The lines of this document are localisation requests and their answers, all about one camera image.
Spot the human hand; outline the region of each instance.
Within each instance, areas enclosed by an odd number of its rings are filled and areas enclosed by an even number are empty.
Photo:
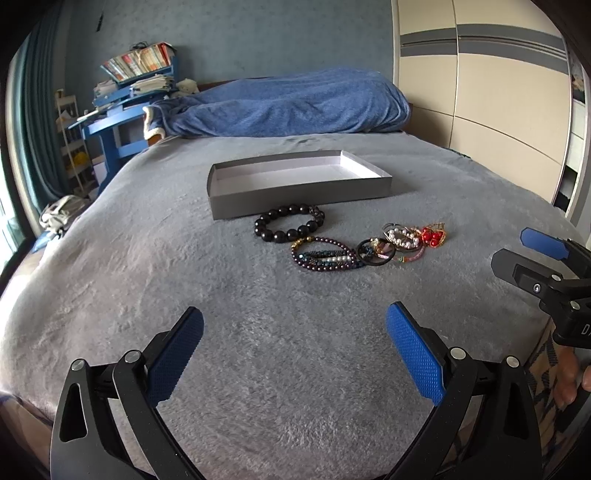
[[[571,347],[558,347],[558,372],[554,401],[558,408],[564,408],[574,402],[577,396],[576,379],[579,374],[579,360]],[[591,366],[587,367],[582,380],[583,388],[591,391]]]

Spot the metal screw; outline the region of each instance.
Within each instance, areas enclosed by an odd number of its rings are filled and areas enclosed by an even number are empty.
[[[83,366],[84,366],[84,360],[82,360],[82,358],[79,358],[78,360],[74,360],[72,362],[72,370],[74,372],[78,371]]]
[[[140,356],[142,356],[141,352],[139,352],[137,350],[132,350],[132,351],[127,352],[125,354],[125,362],[128,364],[132,364],[132,363],[136,362],[137,360],[139,360]]]
[[[464,360],[466,358],[466,352],[457,346],[452,348],[450,353],[456,360]]]
[[[517,360],[514,356],[508,356],[507,365],[509,365],[511,368],[517,368],[519,366],[519,360]]]

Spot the gray bedspread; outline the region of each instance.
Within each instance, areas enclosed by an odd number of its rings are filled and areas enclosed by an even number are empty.
[[[212,220],[212,163],[332,149],[392,174],[393,192],[324,206],[319,234],[354,246],[387,222],[442,221],[445,245],[410,264],[314,273],[256,238],[254,218]],[[542,198],[402,133],[168,139],[131,160],[35,272],[5,328],[1,378],[52,415],[72,360],[116,361],[194,305],[203,340],[159,409],[208,478],[372,479],[431,409],[386,334],[387,306],[402,300],[475,358],[524,359],[546,317],[490,260],[528,252],[525,226],[577,238]]]

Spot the yellow object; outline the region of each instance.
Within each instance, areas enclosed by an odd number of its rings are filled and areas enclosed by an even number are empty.
[[[76,155],[74,155],[74,158],[72,158],[72,162],[76,166],[86,165],[89,161],[90,158],[86,152],[78,152]]]

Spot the desk leg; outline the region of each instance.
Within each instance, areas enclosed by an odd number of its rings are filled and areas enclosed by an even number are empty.
[[[99,194],[105,189],[111,180],[117,175],[121,169],[121,158],[119,157],[119,149],[115,145],[115,136],[112,128],[107,128],[99,134],[100,144],[103,147],[105,155],[105,167],[107,176],[99,186]]]

